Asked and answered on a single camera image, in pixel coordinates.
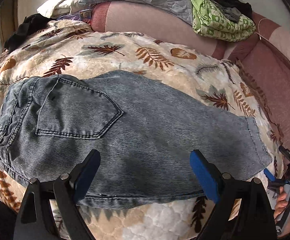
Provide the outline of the right hand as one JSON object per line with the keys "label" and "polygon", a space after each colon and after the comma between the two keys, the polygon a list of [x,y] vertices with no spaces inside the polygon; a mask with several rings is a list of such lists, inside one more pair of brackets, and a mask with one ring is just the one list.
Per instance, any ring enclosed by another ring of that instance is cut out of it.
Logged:
{"label": "right hand", "polygon": [[[277,202],[276,205],[274,207],[274,219],[275,221],[277,221],[277,217],[284,211],[285,207],[287,207],[288,205],[288,201],[286,201],[287,198],[287,193],[284,191],[284,188],[281,186],[279,188],[279,196],[277,198]],[[288,235],[290,233],[290,219],[289,221],[286,223],[285,226],[285,230],[281,233],[280,236],[278,236],[278,238],[282,238],[286,235]]]}

